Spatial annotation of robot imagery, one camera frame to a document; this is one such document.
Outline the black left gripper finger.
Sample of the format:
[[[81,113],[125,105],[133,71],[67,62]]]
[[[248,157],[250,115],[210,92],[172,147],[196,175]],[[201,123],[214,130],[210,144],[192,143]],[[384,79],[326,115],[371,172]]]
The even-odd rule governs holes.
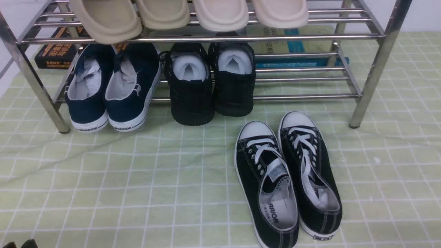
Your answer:
[[[35,239],[28,239],[26,242],[23,243],[21,248],[39,248]]]

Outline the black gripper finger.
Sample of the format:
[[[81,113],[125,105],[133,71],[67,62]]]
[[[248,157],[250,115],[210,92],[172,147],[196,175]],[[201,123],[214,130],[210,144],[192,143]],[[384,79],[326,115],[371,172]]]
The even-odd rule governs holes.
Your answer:
[[[3,248],[17,248],[15,242],[9,242]]]

